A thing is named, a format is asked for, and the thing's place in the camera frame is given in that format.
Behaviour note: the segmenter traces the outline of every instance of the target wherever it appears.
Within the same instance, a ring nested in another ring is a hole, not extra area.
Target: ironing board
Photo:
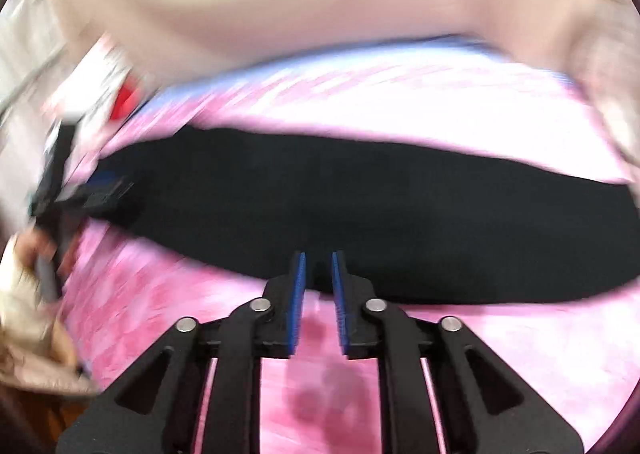
[[[631,181],[595,111],[569,80],[459,39],[307,55],[171,88],[72,167],[72,179],[86,179],[98,155],[166,137],[187,123],[396,141],[594,181]],[[62,314],[105,387],[178,318],[226,316],[263,286],[92,221]],[[464,319],[576,428],[588,449],[640,377],[639,297],[640,284],[630,279],[613,293],[573,303],[408,310],[429,320]],[[335,326],[332,301],[309,292],[298,353],[287,362],[265,361],[263,452],[375,452],[380,444],[374,362],[347,363]]]

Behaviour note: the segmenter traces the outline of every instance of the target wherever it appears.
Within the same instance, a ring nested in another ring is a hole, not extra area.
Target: pink and white blanket
[[[177,88],[154,100],[85,157],[74,179],[88,176],[98,154],[190,123],[398,141],[601,182],[631,181],[594,110],[570,85],[485,55],[398,52],[337,67],[321,59],[223,82]],[[82,358],[106,387],[180,317],[224,317],[263,285],[93,221],[62,311]],[[574,303],[407,309],[430,320],[460,316],[577,429],[587,449],[640,377],[638,281]],[[306,293],[296,355],[264,362],[262,452],[380,452],[378,412],[375,363],[340,355],[333,304]]]

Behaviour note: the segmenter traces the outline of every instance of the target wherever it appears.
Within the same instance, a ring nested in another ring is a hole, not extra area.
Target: black cloth
[[[640,274],[625,185],[505,159],[184,127],[104,158],[105,173],[147,189],[142,209],[111,222],[253,277],[281,275],[306,251],[321,291],[337,249],[378,296],[405,303],[564,301]]]

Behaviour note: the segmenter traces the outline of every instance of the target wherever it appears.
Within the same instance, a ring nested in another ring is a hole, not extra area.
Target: round metal rivet
[[[253,299],[249,307],[254,311],[267,311],[271,307],[271,302],[269,299]]]
[[[462,329],[462,321],[457,317],[444,317],[442,319],[442,329],[445,331],[456,332]]]
[[[386,309],[386,302],[382,299],[369,299],[364,305],[369,311],[384,311]]]
[[[175,328],[180,331],[180,333],[188,333],[189,331],[193,331],[196,328],[197,322],[191,317],[185,317],[178,322],[175,323]]]

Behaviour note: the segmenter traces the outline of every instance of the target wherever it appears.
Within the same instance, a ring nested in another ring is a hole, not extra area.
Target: person
[[[68,275],[79,244],[76,236],[60,266]],[[56,244],[32,227],[14,235],[0,261],[0,383],[50,394],[88,395],[97,391],[79,374],[74,342],[42,299],[34,272],[38,257],[51,260]]]

